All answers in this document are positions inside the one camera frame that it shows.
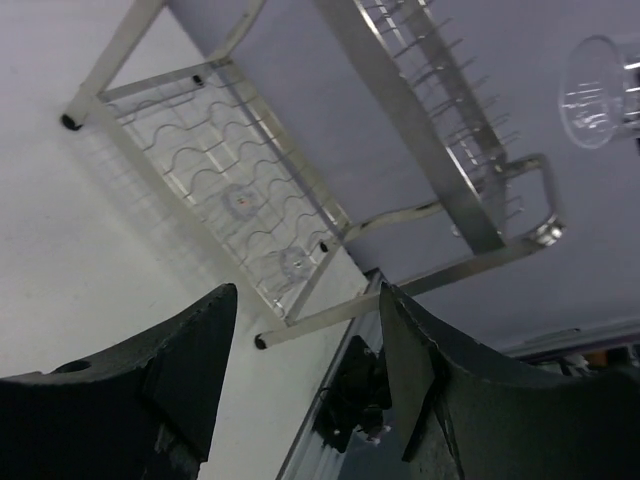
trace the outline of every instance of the metal frame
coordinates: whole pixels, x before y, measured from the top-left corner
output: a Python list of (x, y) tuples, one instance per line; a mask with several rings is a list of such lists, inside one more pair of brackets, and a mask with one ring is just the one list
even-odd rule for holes
[[(462, 261), (444, 266), (435, 272), (427, 272), (404, 280), (398, 286), (408, 295), (420, 295), (532, 255), (555, 244), (562, 237), (565, 224), (556, 194), (555, 179), (546, 157), (544, 155), (531, 155), (505, 165), (505, 171), (508, 172), (510, 178), (523, 175), (532, 170), (540, 170), (542, 172), (544, 188), (550, 201), (549, 213), (541, 223), (529, 232), (510, 240), (504, 248), (482, 255), (471, 255)], [(425, 206), (425, 210), (429, 210), (432, 213), (441, 209), (439, 202), (433, 202)], [(403, 221), (404, 219), (415, 218), (414, 215), (415, 209), (389, 214), (389, 218)], [(341, 323), (350, 318), (359, 317), (376, 310), (378, 308), (378, 299), (379, 292), (361, 295), (349, 302), (341, 303), (335, 307), (302, 318), (287, 329), (263, 333), (257, 337), (256, 342), (260, 348), (268, 348)]]
[[(256, 345), (259, 348), (267, 348), (297, 338), (306, 333), (364, 315), (377, 308), (378, 293), (373, 292), (363, 294), (317, 314), (302, 319), (298, 318), (337, 250), (345, 243), (377, 228), (425, 218), (446, 211), (474, 254), (462, 261), (444, 266), (436, 272), (429, 272), (401, 282), (401, 288), (410, 295), (418, 295), (535, 253), (555, 243), (564, 231), (553, 174), (545, 157), (531, 155), (514, 162), (506, 162), (503, 141), (497, 137), (491, 124), (487, 121), (482, 108), (475, 100), (472, 89), (458, 71), (459, 68), (448, 53), (446, 46), (438, 46), (437, 42), (440, 40), (438, 40), (437, 32), (434, 35), (435, 27), (428, 12), (425, 13), (424, 18), (419, 16), (420, 20), (412, 20), (409, 26), (420, 39), (435, 38), (436, 43), (430, 44), (431, 46), (428, 48), (425, 46), (427, 42), (418, 42), (420, 48), (423, 49), (426, 56), (434, 57), (435, 55), (438, 56), (438, 61), (447, 62), (446, 72), (440, 72), (442, 69), (436, 68), (438, 70), (436, 73), (445, 75), (441, 82), (453, 85), (450, 87), (453, 90), (449, 94), (456, 96), (454, 106), (456, 109), (460, 109), (465, 122), (468, 120), (473, 125), (478, 125), (478, 122), (481, 124), (480, 127), (471, 129), (471, 136), (484, 151), (492, 152), (491, 160), (494, 163), (491, 164), (493, 170), (479, 180), (470, 179), (451, 149), (438, 137), (432, 117), (416, 101), (415, 92), (406, 79), (398, 74), (398, 68), (393, 62), (393, 58), (385, 49), (384, 44), (379, 41), (377, 27), (372, 28), (370, 20), (368, 21), (363, 15), (360, 0), (314, 1), (342, 44), (356, 71), (374, 93), (399, 136), (428, 176), (438, 195), (438, 200), (409, 209), (383, 213), (359, 224), (351, 224), (319, 174), (296, 148), (293, 139), (286, 135), (273, 112), (229, 58), (229, 54), (254, 24), (265, 0), (251, 0), (249, 2), (249, 9), (236, 27), (232, 29), (225, 43), (209, 57), (207, 63), (106, 91), (111, 80), (166, 5), (164, 0), (136, 0), (62, 117), (65, 126), (77, 130), (84, 123), (86, 116), (93, 114), (112, 141), (120, 147), (138, 174), (179, 215), (199, 244), (215, 258), (220, 259), (221, 265), (227, 270), (230, 279), (237, 284), (240, 295), (243, 298), (252, 299), (254, 303), (259, 305), (260, 311), (267, 319), (271, 330), (256, 337)], [(396, 10), (416, 8), (416, 6), (422, 9), (423, 13), (425, 12), (424, 0), (401, 0), (398, 2)], [(427, 29), (431, 30), (427, 33), (421, 33)], [(324, 259), (284, 318), (280, 318), (265, 298), (257, 292), (247, 276), (239, 270), (233, 259), (212, 237), (211, 232), (185, 206), (185, 203), (154, 169), (149, 158), (135, 144), (105, 105), (105, 103), (119, 98), (143, 92), (150, 85), (166, 85), (193, 75), (206, 78), (211, 69), (217, 66), (224, 66), (231, 82), (237, 83), (235, 94), (239, 100), (246, 104), (247, 114), (255, 120), (255, 124), (259, 126), (266, 137), (277, 139), (274, 144), (280, 152), (287, 152), (284, 166), (292, 168), (299, 174), (301, 181), (312, 194), (311, 196), (321, 205), (322, 208), (319, 210), (322, 215), (326, 216), (333, 228), (334, 235), (330, 241), (326, 242), (327, 251)], [(457, 98), (463, 98), (464, 101), (458, 102)], [(503, 232), (504, 229), (501, 227), (501, 219), (504, 219), (505, 216), (504, 211), (496, 213), (491, 205), (484, 205), (481, 194), (490, 188), (495, 189), (497, 185), (497, 197), (494, 196), (494, 198), (501, 198), (507, 180), (533, 170), (542, 172), (550, 213), (528, 233), (507, 239)]]

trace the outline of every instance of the black rubber part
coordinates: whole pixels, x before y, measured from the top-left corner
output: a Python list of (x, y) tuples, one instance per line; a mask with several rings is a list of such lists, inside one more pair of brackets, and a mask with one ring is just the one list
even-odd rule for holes
[(260, 334), (256, 335), (256, 338), (254, 339), (254, 343), (256, 344), (256, 348), (258, 350), (266, 350), (267, 349), (267, 344), (265, 343), (264, 340), (262, 340), (262, 338), (260, 337)]
[(78, 125), (75, 120), (66, 113), (60, 117), (60, 123), (64, 125), (64, 128), (71, 130), (72, 132), (77, 132), (82, 128), (82, 125)]
[(91, 362), (87, 360), (74, 360), (73, 362), (69, 362), (66, 365), (62, 365), (61, 367), (56, 368), (51, 373), (81, 372), (82, 370), (86, 370), (89, 367), (91, 367)]

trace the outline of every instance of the metal bar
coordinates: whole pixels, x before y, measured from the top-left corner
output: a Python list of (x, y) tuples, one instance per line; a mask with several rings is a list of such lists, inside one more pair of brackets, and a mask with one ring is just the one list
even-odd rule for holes
[(178, 216), (185, 226), (189, 228), (196, 242), (216, 260), (228, 281), (236, 284), (240, 292), (240, 297), (246, 298), (249, 300), (248, 303), (258, 306), (260, 313), (270, 326), (269, 328), (274, 330), (284, 328), (285, 324), (283, 320), (276, 315), (267, 301), (251, 285), (246, 275), (240, 271), (222, 245), (215, 240), (209, 229), (173, 192), (171, 187), (155, 170), (144, 152), (138, 148), (127, 132), (124, 131), (122, 126), (113, 117), (106, 105), (95, 95), (90, 95), (82, 89), (81, 92), (87, 97), (84, 101), (86, 105), (88, 105), (90, 113), (95, 115), (113, 143), (118, 146), (124, 156), (131, 162), (131, 165), (138, 175), (151, 187), (153, 192)]
[[(533, 154), (514, 162), (503, 169), (505, 178), (540, 170), (549, 212), (544, 219), (529, 232), (510, 241), (500, 250), (472, 256), (442, 267), (435, 272), (407, 279), (398, 286), (408, 295), (416, 296), (438, 287), (491, 270), (520, 258), (532, 255), (555, 244), (564, 234), (564, 212), (557, 194), (555, 177), (547, 158), (542, 154)], [(298, 320), (295, 326), (279, 331), (266, 332), (256, 337), (256, 344), (267, 348), (278, 343), (292, 340), (301, 335), (341, 323), (349, 318), (364, 315), (378, 308), (378, 293), (368, 293), (341, 303), (322, 312)]]
[(158, 17), (166, 0), (135, 0), (118, 25), (107, 47), (91, 69), (81, 89), (67, 106), (64, 114), (79, 128), (89, 112), (88, 97), (103, 92), (118, 74), (124, 62), (136, 48)]
[(505, 246), (464, 170), (438, 138), (419, 99), (353, 1), (314, 0), (360, 78), (425, 172), (462, 237), (476, 254)]
[(377, 230), (378, 228), (429, 217), (431, 215), (435, 215), (436, 213), (442, 212), (442, 210), (442, 204), (439, 201), (435, 200), (433, 202), (418, 205), (416, 207), (381, 213), (380, 215), (376, 215), (375, 217), (365, 220), (364, 222), (353, 225), (351, 228), (349, 228), (349, 230), (347, 230), (343, 241), (347, 243), (355, 240), (358, 237), (366, 235), (373, 230)]
[[(398, 53), (394, 54), (393, 58), (399, 58), (402, 55), (404, 55), (405, 53), (407, 53), (409, 50), (411, 50), (413, 47), (418, 45), (419, 43), (427, 41), (429, 39), (430, 35), (435, 34), (440, 28), (442, 28), (444, 25), (446, 25), (449, 21), (451, 21), (451, 19), (445, 20), (445, 22), (443, 22), (440, 25), (434, 25), (434, 27), (431, 30), (429, 30), (428, 32), (425, 32), (422, 35), (416, 36), (416, 39), (413, 42), (407, 44), (402, 50), (400, 50)], [(460, 42), (462, 42), (462, 39), (456, 40), (452, 45), (445, 45), (445, 49), (453, 48), (456, 45), (458, 45)]]
[[(531, 255), (547, 245), (524, 236), (505, 248), (479, 256), (472, 256), (434, 273), (405, 280), (398, 286), (408, 295), (416, 296), (438, 287), (500, 267), (514, 260)], [(353, 317), (364, 315), (378, 308), (379, 293), (361, 295), (348, 302), (341, 303), (314, 315), (302, 318), (292, 326), (278, 331), (258, 335), (256, 342), (261, 348), (298, 338), (302, 335), (336, 325)]]
[[(409, 18), (409, 12), (414, 12), (417, 8), (420, 8), (422, 12), (418, 15), (411, 15)], [(426, 32), (431, 32), (435, 27), (436, 23), (426, 8), (424, 0), (406, 0), (404, 9), (408, 17), (407, 28), (416, 38), (425, 35)], [(470, 135), (475, 142), (483, 151), (497, 152), (492, 162), (498, 166), (503, 166), (507, 161), (506, 151), (502, 147), (494, 127), (491, 126), (484, 110), (480, 106), (473, 89), (462, 73), (462, 68), (458, 66), (453, 53), (447, 48), (444, 39), (436, 32), (434, 35), (429, 36), (428, 41), (419, 42), (417, 47), (422, 50), (430, 62), (438, 66), (434, 70), (434, 75), (438, 77), (442, 88), (447, 94), (452, 98), (460, 98), (462, 100), (455, 104), (455, 108), (463, 121), (467, 123)], [(487, 170), (486, 175), (491, 177), (488, 182), (490, 185), (488, 188), (492, 192), (491, 200), (485, 202), (485, 207), (494, 224), (504, 233), (507, 220), (504, 211), (506, 181), (495, 170)]]
[(382, 12), (382, 15), (373, 22), (373, 24), (376, 27), (379, 27), (380, 25), (388, 21), (390, 18), (392, 18), (393, 15), (402, 8), (403, 3), (404, 3), (403, 0), (400, 0), (396, 2), (396, 4), (393, 7), (387, 7), (386, 5), (375, 5), (374, 7), (368, 7), (367, 10), (376, 9)]
[(253, 24), (258, 19), (258, 15), (260, 15), (265, 3), (266, 0), (250, 0), (249, 7), (242, 14), (238, 23), (229, 31), (224, 43), (216, 48), (207, 60), (217, 61), (228, 57), (240, 42), (244, 40), (244, 37), (247, 36), (249, 30), (251, 30), (251, 27), (253, 27)]
[(149, 90), (150, 88), (161, 87), (162, 85), (177, 82), (185, 78), (191, 78), (194, 75), (199, 75), (202, 78), (206, 78), (211, 74), (213, 70), (223, 67), (228, 63), (229, 61), (221, 61), (215, 63), (211, 62), (195, 65), (193, 67), (181, 68), (179, 70), (174, 70), (173, 72), (163, 73), (162, 75), (157, 75), (145, 80), (129, 83), (121, 87), (112, 88), (110, 90), (107, 90), (106, 92), (98, 94), (98, 97), (100, 97), (100, 99), (105, 103), (115, 102), (116, 100), (120, 100), (121, 98), (144, 92), (146, 90)]
[(295, 301), (293, 302), (293, 305), (285, 315), (284, 321), (287, 324), (287, 326), (293, 325), (298, 320), (298, 316), (300, 315), (300, 312), (302, 311), (302, 309), (307, 303), (307, 300), (309, 300), (309, 297), (311, 296), (316, 286), (318, 285), (320, 278), (322, 278), (322, 275), (324, 274), (324, 272), (327, 271), (327, 268), (333, 261), (339, 248), (341, 248), (340, 244), (331, 244), (329, 246), (329, 251), (325, 253), (324, 258), (322, 259), (320, 264), (316, 267), (315, 271), (311, 275), (311, 278), (309, 278), (309, 280), (307, 280), (307, 282), (304, 284), (304, 286), (302, 287), (302, 290), (300, 291)]

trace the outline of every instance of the rack foot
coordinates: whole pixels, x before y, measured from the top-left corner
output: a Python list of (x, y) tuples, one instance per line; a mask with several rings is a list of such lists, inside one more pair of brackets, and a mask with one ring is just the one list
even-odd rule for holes
[(267, 344), (262, 339), (262, 335), (260, 335), (260, 334), (256, 335), (256, 338), (253, 341), (256, 344), (256, 348), (258, 350), (266, 350), (267, 349)]
[(67, 130), (71, 130), (72, 132), (77, 132), (82, 128), (82, 125), (78, 125), (76, 121), (66, 113), (60, 117), (60, 123), (62, 123)]
[(191, 77), (191, 80), (193, 80), (193, 83), (195, 83), (199, 87), (202, 87), (204, 85), (204, 80), (202, 80), (202, 77), (200, 75), (194, 75), (193, 77)]

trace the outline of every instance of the black rubber foot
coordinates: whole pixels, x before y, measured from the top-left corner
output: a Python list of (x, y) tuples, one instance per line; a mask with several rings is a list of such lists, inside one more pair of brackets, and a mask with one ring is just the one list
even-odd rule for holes
[(82, 128), (82, 125), (78, 125), (75, 120), (66, 113), (60, 117), (60, 123), (62, 123), (67, 130), (71, 130), (72, 132), (77, 132)]
[(264, 340), (262, 340), (262, 338), (260, 338), (260, 335), (256, 335), (256, 338), (254, 339), (254, 342), (255, 342), (256, 348), (258, 350), (266, 350), (267, 349), (267, 344), (264, 342)]

